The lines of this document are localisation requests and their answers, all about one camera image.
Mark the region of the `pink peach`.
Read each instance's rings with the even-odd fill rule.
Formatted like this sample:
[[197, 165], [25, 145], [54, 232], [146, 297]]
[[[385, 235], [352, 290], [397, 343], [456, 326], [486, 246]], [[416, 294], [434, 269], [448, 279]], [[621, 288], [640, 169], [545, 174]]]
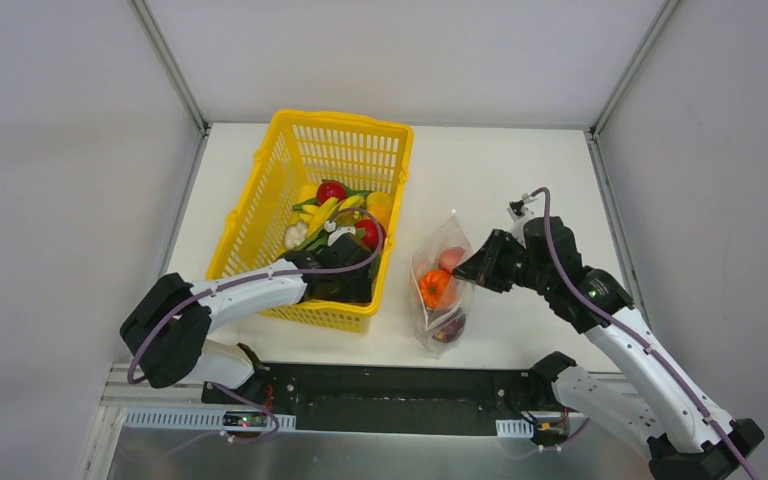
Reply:
[[443, 250], [438, 256], [438, 268], [451, 274], [461, 263], [465, 254], [465, 249], [460, 246], [453, 246]]

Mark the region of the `clear zip top bag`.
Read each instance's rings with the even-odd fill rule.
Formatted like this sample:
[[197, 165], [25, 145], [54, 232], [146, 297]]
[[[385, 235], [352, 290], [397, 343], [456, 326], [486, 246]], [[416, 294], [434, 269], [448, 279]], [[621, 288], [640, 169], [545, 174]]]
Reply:
[[474, 253], [456, 212], [430, 232], [410, 260], [414, 336], [431, 358], [454, 348], [470, 313], [474, 286], [454, 270]]

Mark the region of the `orange pumpkin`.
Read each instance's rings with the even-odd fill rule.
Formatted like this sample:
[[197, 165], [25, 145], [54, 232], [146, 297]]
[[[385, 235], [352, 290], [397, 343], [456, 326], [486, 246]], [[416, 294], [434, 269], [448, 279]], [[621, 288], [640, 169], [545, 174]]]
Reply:
[[426, 272], [418, 282], [423, 305], [429, 310], [446, 309], [453, 305], [456, 288], [450, 286], [451, 282], [451, 274], [440, 269]]

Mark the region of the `dark maroon fruit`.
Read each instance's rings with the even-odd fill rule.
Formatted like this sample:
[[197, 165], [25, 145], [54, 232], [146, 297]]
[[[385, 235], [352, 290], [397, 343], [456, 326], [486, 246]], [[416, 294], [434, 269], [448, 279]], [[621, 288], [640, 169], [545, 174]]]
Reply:
[[449, 344], [458, 340], [466, 325], [466, 316], [458, 315], [447, 321], [440, 330], [432, 335], [432, 339], [438, 343]]

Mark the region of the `yellow plastic basket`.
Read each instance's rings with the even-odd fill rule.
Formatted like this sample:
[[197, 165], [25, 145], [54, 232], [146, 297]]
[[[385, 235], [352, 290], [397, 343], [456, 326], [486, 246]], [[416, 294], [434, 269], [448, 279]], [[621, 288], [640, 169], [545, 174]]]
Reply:
[[396, 245], [402, 198], [409, 175], [413, 129], [402, 123], [339, 112], [284, 109], [276, 112], [237, 205], [206, 271], [209, 280], [262, 268], [285, 250], [284, 232], [298, 219], [292, 206], [314, 196], [324, 180], [352, 189], [381, 191], [393, 200], [387, 238], [369, 303], [312, 300], [265, 310], [265, 315], [365, 334], [379, 310]]

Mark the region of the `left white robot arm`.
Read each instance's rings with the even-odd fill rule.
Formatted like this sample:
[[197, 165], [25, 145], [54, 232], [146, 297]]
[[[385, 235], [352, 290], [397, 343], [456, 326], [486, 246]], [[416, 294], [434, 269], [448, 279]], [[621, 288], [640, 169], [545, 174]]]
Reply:
[[214, 330], [246, 316], [308, 300], [337, 301], [370, 287], [370, 269], [384, 243], [369, 247], [347, 230], [320, 234], [257, 270], [219, 280], [188, 282], [179, 273], [160, 277], [120, 327], [133, 356], [131, 384], [155, 389], [194, 376], [219, 384], [241, 404], [257, 402], [265, 378], [241, 346], [209, 339]]

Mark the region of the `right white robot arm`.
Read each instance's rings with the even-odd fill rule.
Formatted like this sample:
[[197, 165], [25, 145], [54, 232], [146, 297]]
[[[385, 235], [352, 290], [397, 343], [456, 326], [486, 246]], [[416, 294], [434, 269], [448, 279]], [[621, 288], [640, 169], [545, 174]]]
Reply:
[[536, 292], [551, 311], [604, 353], [636, 391], [628, 397], [553, 352], [527, 371], [529, 400], [578, 411], [636, 449], [656, 479], [725, 479], [747, 467], [764, 433], [736, 419], [696, 385], [655, 338], [608, 272], [584, 264], [575, 236], [555, 216], [495, 229], [453, 274], [485, 289]]

